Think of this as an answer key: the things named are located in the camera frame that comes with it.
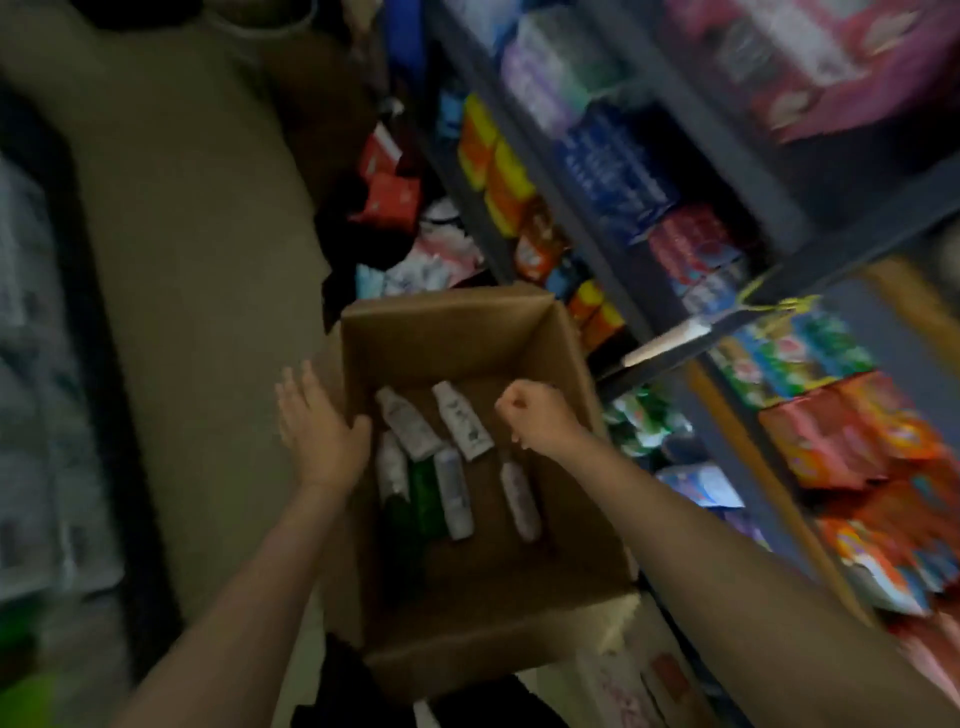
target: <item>white bottle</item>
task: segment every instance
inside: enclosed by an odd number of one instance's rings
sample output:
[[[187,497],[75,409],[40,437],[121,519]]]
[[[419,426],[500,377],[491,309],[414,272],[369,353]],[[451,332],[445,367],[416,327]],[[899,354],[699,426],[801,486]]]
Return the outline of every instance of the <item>white bottle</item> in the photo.
[[[376,451],[376,484],[381,503],[386,503],[390,496],[403,496],[410,500],[407,456],[400,449],[393,432],[380,435],[380,447]]]
[[[516,532],[524,542],[532,544],[543,534],[543,521],[530,490],[530,481],[519,464],[510,457],[510,453],[501,453],[500,457],[503,460],[500,483],[503,485],[503,495],[507,497],[507,505],[514,516]]]
[[[408,400],[390,387],[376,393],[383,419],[415,463],[426,460],[444,446],[433,427]]]
[[[473,411],[469,400],[453,388],[448,381],[442,381],[433,388],[440,416],[449,428],[450,434],[468,462],[472,462],[493,447],[493,438],[477,413]]]
[[[437,469],[437,485],[440,500],[444,505],[444,519],[450,538],[463,541],[473,535],[473,512],[470,510],[470,493],[464,463],[456,448],[447,446],[434,455]]]

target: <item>beige floor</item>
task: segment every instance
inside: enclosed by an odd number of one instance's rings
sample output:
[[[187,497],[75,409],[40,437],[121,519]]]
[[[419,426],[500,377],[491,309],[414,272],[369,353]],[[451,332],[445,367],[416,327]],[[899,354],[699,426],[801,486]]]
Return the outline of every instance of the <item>beige floor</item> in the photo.
[[[64,6],[10,1],[0,69],[73,148],[169,567],[194,619],[287,497],[272,384],[323,344],[312,206],[272,108],[221,38],[99,34]],[[311,606],[276,726],[310,700],[322,657]],[[526,679],[571,725],[593,722],[568,671]]]

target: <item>person's left arm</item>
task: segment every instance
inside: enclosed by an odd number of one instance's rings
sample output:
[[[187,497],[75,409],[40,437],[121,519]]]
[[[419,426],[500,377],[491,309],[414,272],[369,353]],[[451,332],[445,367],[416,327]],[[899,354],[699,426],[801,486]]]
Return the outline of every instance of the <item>person's left arm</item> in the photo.
[[[113,728],[270,725],[324,538],[370,459],[371,421],[350,428],[309,363],[276,386],[300,487],[250,562],[133,694]]]

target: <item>yellow zip tie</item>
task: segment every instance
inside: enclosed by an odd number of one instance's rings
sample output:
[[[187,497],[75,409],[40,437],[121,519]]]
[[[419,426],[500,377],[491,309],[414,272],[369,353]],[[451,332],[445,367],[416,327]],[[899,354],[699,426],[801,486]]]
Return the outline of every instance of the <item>yellow zip tie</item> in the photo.
[[[820,296],[803,296],[798,299],[782,299],[778,303],[773,305],[750,305],[744,303],[750,296],[752,296],[760,285],[767,280],[767,277],[770,275],[770,271],[767,271],[762,276],[758,276],[753,279],[746,288],[740,291],[736,296],[737,305],[739,305],[741,310],[744,311],[794,311],[795,313],[806,313],[814,304],[820,299]]]

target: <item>person's right hand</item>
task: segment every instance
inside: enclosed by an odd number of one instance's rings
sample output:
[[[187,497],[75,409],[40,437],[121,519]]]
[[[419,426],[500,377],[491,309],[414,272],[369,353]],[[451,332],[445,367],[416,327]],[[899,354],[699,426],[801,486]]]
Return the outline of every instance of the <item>person's right hand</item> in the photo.
[[[559,389],[518,379],[500,395],[496,411],[514,431],[514,442],[556,460],[588,434]]]

